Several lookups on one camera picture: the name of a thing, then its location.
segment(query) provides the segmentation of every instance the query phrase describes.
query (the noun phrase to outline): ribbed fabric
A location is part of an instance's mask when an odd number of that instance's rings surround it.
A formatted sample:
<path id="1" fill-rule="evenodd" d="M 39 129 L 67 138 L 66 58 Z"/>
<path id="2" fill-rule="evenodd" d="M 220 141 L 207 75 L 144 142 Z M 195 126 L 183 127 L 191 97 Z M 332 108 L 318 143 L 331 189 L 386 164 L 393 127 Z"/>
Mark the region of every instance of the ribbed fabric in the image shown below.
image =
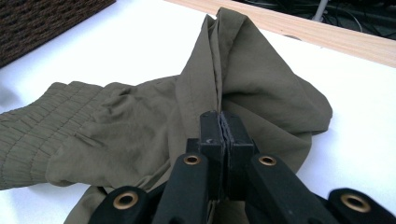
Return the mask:
<path id="1" fill-rule="evenodd" d="M 47 182 L 50 156 L 116 88 L 54 83 L 35 102 L 0 116 L 0 189 Z"/>

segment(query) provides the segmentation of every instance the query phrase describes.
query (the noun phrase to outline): stitching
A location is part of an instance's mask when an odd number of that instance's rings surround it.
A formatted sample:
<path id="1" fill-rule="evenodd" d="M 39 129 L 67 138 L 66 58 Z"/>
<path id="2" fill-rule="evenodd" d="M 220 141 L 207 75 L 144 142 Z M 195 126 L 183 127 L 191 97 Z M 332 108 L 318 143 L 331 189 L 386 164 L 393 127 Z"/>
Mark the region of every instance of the stitching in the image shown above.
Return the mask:
<path id="1" fill-rule="evenodd" d="M 58 94 L 60 91 L 64 91 L 64 87 L 56 88 L 55 86 L 50 86 L 49 89 L 46 90 L 44 92 L 44 94 L 39 99 L 37 99 L 36 101 L 32 102 L 31 104 L 29 104 L 27 106 L 29 106 L 29 108 L 39 106 L 39 104 L 41 104 L 42 102 L 48 101 L 48 98 Z M 26 113 L 28 112 L 26 109 L 27 106 L 4 112 L 3 114 L 0 114 L 0 119 L 2 117 L 4 117 L 5 121 L 16 122 L 20 118 L 26 116 Z"/>
<path id="2" fill-rule="evenodd" d="M 40 148 L 41 148 L 45 143 L 47 143 L 47 142 L 51 139 L 51 137 L 52 137 L 53 135 L 55 135 L 65 124 L 67 124 L 68 122 L 70 122 L 70 120 L 71 120 L 72 118 L 74 118 L 74 117 L 76 116 L 76 114 L 78 114 L 83 108 L 85 108 L 85 106 L 86 106 L 93 98 L 95 98 L 100 92 L 101 92 L 101 90 L 97 91 L 96 94 L 93 95 L 90 99 L 88 99 L 87 102 L 86 102 L 78 111 L 76 111 L 65 123 L 63 123 L 61 126 L 59 126 L 59 127 L 56 129 L 56 131 L 52 132 L 52 134 L 40 144 L 40 146 L 37 148 L 37 151 L 35 152 L 35 155 L 32 157 L 32 159 L 31 159 L 30 162 L 29 162 L 29 163 L 30 163 L 29 175 L 30 175 L 30 178 L 31 178 L 32 182 L 35 182 L 34 179 L 33 179 L 33 163 L 35 162 L 35 157 L 37 156 L 38 151 L 40 150 Z"/>
<path id="3" fill-rule="evenodd" d="M 192 98 L 190 68 L 189 68 L 189 89 L 190 89 L 190 102 L 191 102 L 191 105 L 192 105 L 192 113 L 194 115 L 194 118 L 196 119 L 196 122 L 199 123 L 199 117 L 197 117 L 197 112 L 195 110 L 195 103 L 194 103 L 193 98 Z"/>
<path id="4" fill-rule="evenodd" d="M 68 98 L 68 99 L 70 99 L 71 97 L 73 97 L 75 94 L 77 94 L 79 91 L 75 91 L 75 92 L 73 92 L 73 94 Z M 54 107 L 54 109 L 52 109 L 51 111 L 49 111 L 49 113 L 51 113 L 51 112 L 53 112 L 54 110 L 56 110 L 58 107 Z M 44 120 L 44 116 L 43 116 L 43 118 L 36 124 L 36 125 L 38 125 L 39 123 L 41 123 L 43 120 Z M 8 155 L 9 155 L 9 153 L 12 151 L 12 149 L 15 147 L 15 145 L 25 136 L 25 135 L 27 135 L 30 131 L 32 131 L 32 129 L 33 128 L 30 128 L 29 130 L 27 130 L 26 131 L 26 133 L 24 133 L 19 139 L 17 139 L 15 142 L 14 142 L 14 144 L 9 148 L 9 150 L 8 150 L 8 152 L 7 152 L 7 154 L 6 154 L 6 156 L 4 157 L 4 162 L 1 164 L 1 169 L 0 169 L 0 174 L 1 174 L 1 180 L 2 180 L 2 182 L 3 182 L 3 186 L 7 186 L 8 185 L 8 183 L 7 183 L 7 181 L 4 179 L 4 165 L 5 165 L 5 163 L 6 163 L 6 161 L 7 161 L 7 157 L 8 157 Z"/>

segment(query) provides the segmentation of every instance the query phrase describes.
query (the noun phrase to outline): black cable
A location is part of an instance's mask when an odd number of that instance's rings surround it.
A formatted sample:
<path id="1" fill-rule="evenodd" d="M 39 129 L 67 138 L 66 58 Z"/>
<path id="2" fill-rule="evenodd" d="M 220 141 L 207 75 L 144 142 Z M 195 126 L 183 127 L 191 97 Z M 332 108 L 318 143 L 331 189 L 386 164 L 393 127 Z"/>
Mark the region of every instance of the black cable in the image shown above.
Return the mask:
<path id="1" fill-rule="evenodd" d="M 275 4 L 275 3 L 253 2 L 250 0 L 244 0 L 244 2 L 249 3 L 253 6 L 263 7 L 263 8 L 267 8 L 267 9 L 278 9 L 279 8 L 279 4 Z"/>
<path id="2" fill-rule="evenodd" d="M 388 35 L 383 35 L 382 37 L 391 37 L 391 36 L 393 36 L 393 35 L 396 35 L 396 32 L 395 32 L 395 33 L 390 33 L 390 34 L 388 34 Z"/>
<path id="3" fill-rule="evenodd" d="M 332 23 L 332 21 L 326 15 L 322 15 L 322 17 L 323 17 L 323 20 L 325 21 L 325 23 L 330 24 L 330 25 L 334 25 Z"/>
<path id="4" fill-rule="evenodd" d="M 364 13 L 364 19 L 365 19 L 365 20 L 369 23 L 369 25 L 373 28 L 373 30 L 372 30 L 373 33 L 376 34 L 376 35 L 379 35 L 379 36 L 383 37 L 383 35 L 374 27 L 374 25 L 372 24 L 372 22 L 369 20 L 369 17 L 367 16 L 367 13 L 366 13 L 366 4 L 363 5 L 362 9 L 363 9 L 363 13 Z"/>
<path id="5" fill-rule="evenodd" d="M 347 14 L 348 16 L 350 16 L 355 22 L 356 22 L 356 24 L 359 26 L 359 31 L 361 32 L 361 33 L 363 33 L 363 28 L 361 27 L 361 23 L 358 21 L 358 19 L 354 16 L 354 15 L 352 15 L 352 13 L 350 13 L 350 12 L 348 12 L 348 11 L 346 11 L 346 10 L 344 10 L 344 9 L 342 9 L 342 8 L 339 8 L 339 7 L 337 7 L 336 8 L 336 11 L 342 11 L 342 12 L 344 12 L 345 14 Z"/>
<path id="6" fill-rule="evenodd" d="M 337 0 L 337 6 L 335 7 L 335 20 L 337 21 L 337 26 L 341 25 L 341 22 L 338 20 L 338 8 L 340 7 L 340 0 Z"/>
<path id="7" fill-rule="evenodd" d="M 290 13 L 291 16 L 299 16 L 300 18 L 304 19 L 312 19 L 312 17 L 315 15 L 315 13 L 312 12 L 312 10 L 301 10 L 301 11 L 294 11 Z"/>
<path id="8" fill-rule="evenodd" d="M 362 25 L 364 26 L 364 28 L 366 28 L 366 30 L 367 30 L 368 32 L 370 32 L 371 34 L 377 35 L 377 34 L 375 33 L 375 31 L 374 31 L 369 25 L 367 25 L 366 23 L 367 23 L 367 22 L 362 23 Z"/>
<path id="9" fill-rule="evenodd" d="M 341 27 L 341 28 L 346 28 L 344 25 L 343 25 L 343 23 L 341 23 L 341 21 L 339 21 L 338 20 L 338 15 L 336 15 L 336 18 L 335 18 L 336 20 L 337 20 L 337 23 L 338 23 L 338 27 Z"/>

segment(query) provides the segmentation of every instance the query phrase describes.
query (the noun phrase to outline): fabric fold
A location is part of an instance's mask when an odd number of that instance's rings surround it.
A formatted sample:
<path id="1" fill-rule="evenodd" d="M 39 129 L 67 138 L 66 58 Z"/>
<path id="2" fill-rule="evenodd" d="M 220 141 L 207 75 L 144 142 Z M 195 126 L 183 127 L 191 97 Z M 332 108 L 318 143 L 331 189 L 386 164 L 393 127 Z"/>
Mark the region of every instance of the fabric fold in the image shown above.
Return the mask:
<path id="1" fill-rule="evenodd" d="M 72 96 L 70 85 L 56 85 L 36 105 L 0 116 L 7 133 L 0 136 L 0 188 L 92 185 L 68 220 L 89 219 L 104 197 L 95 187 L 151 190 L 166 181 L 187 139 L 199 137 L 206 111 L 238 115 L 259 150 L 294 172 L 312 134 L 326 131 L 332 117 L 326 97 L 293 74 L 248 17 L 226 8 L 215 20 L 205 17 L 179 76 L 137 86 L 76 83 Z M 243 211 L 226 216 L 246 223 Z"/>

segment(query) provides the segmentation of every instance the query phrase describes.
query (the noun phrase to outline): black plastic part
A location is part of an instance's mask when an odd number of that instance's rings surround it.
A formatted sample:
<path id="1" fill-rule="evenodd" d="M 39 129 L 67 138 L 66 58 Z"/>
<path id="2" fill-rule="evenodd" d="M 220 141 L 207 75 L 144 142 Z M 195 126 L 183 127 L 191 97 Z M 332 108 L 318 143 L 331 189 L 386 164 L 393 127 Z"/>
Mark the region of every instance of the black plastic part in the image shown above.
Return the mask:
<path id="1" fill-rule="evenodd" d="M 265 211 L 265 204 L 259 193 L 253 186 L 249 185 L 245 200 L 245 213 L 249 223 L 274 224 Z"/>
<path id="2" fill-rule="evenodd" d="M 279 158 L 253 156 L 248 176 L 273 223 L 338 223 Z"/>
<path id="3" fill-rule="evenodd" d="M 187 139 L 186 153 L 189 152 L 199 153 L 199 142 L 200 141 L 198 138 Z"/>
<path id="4" fill-rule="evenodd" d="M 208 111 L 200 117 L 199 151 L 209 159 L 209 199 L 223 198 L 224 142 L 219 125 L 218 112 Z"/>
<path id="5" fill-rule="evenodd" d="M 247 168 L 251 157 L 259 151 L 238 116 L 222 112 L 220 124 L 227 142 L 225 191 L 230 200 L 244 201 L 248 185 Z"/>
<path id="6" fill-rule="evenodd" d="M 134 204 L 129 208 L 116 208 L 115 202 L 120 205 Z M 139 224 L 145 215 L 149 204 L 149 196 L 145 191 L 135 187 L 122 187 L 109 193 L 102 203 L 93 212 L 89 224 Z"/>
<path id="7" fill-rule="evenodd" d="M 158 204 L 160 203 L 163 192 L 165 191 L 166 183 L 161 184 L 157 188 L 148 193 L 148 207 L 142 217 L 141 223 L 151 223 L 154 215 L 157 212 Z"/>
<path id="8" fill-rule="evenodd" d="M 393 214 L 367 195 L 354 189 L 333 190 L 327 205 L 341 223 L 396 223 L 396 217 Z"/>
<path id="9" fill-rule="evenodd" d="M 202 154 L 186 153 L 177 158 L 153 224 L 207 222 L 208 167 L 208 160 Z"/>

